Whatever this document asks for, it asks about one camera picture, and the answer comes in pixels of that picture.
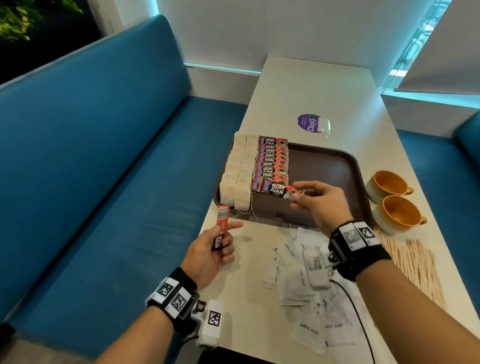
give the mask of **window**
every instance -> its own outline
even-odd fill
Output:
[[[418,27],[408,45],[405,47],[394,68],[387,76],[382,87],[382,93],[384,93],[387,88],[397,88],[400,82],[402,82],[403,77],[405,77],[428,38],[430,35],[432,35],[433,30],[437,26],[451,2],[452,0],[435,0],[425,19]]]

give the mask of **green plant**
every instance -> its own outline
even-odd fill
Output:
[[[50,0],[65,9],[83,13],[74,0]],[[43,21],[35,0],[0,0],[0,37],[6,40],[30,40],[28,32]]]

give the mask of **white table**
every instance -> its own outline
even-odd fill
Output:
[[[297,118],[309,113],[330,120],[328,138],[298,126]],[[407,198],[429,222],[398,237],[418,238],[435,254],[449,314],[480,337],[478,316],[367,69],[269,56],[240,131],[345,150],[357,158],[365,182],[377,170],[400,174],[415,189]],[[215,223],[212,203],[203,229]],[[366,342],[319,357],[290,341],[291,309],[280,307],[277,292],[261,283],[272,248],[289,238],[289,229],[247,221],[233,235],[235,263],[201,292],[203,300],[217,299],[226,311],[222,347],[273,363],[372,362]],[[362,321],[377,363],[395,363],[368,313]]]

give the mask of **black cable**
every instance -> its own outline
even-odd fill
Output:
[[[371,346],[371,344],[370,344],[370,340],[368,340],[367,331],[365,331],[365,328],[363,327],[363,323],[362,323],[362,321],[361,321],[359,312],[357,311],[357,308],[355,307],[355,304],[353,303],[352,298],[351,298],[350,295],[348,294],[347,290],[346,290],[345,288],[343,288],[343,286],[342,286],[340,283],[338,283],[337,281],[335,281],[335,280],[333,280],[333,279],[331,279],[330,282],[335,283],[335,284],[338,285],[341,289],[343,289],[343,292],[345,292],[345,294],[347,295],[348,299],[349,299],[350,302],[352,303],[353,309],[355,310],[355,313],[357,314],[357,317],[359,318],[360,325],[361,325],[361,328],[362,328],[362,330],[363,330],[363,333],[365,334],[365,338],[367,339],[368,347],[369,347],[369,349],[370,349],[370,354],[372,355],[373,364],[375,364],[375,357],[373,356],[373,350],[372,350],[372,346]]]
[[[194,336],[187,336],[185,339],[183,339],[183,341],[181,342],[180,346],[175,350],[175,352],[172,354],[172,359],[177,359],[177,355],[180,353],[180,350],[182,349],[182,347],[187,343],[189,342],[190,340],[196,340],[198,339],[198,335],[194,335]]]

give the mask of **seat cushion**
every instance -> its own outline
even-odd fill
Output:
[[[94,358],[127,329],[198,236],[246,109],[186,99],[11,320],[21,335]]]
[[[162,16],[0,88],[0,321],[189,90]]]
[[[480,112],[460,125],[454,136],[480,168]]]
[[[398,131],[470,298],[480,314],[480,175],[453,139]]]

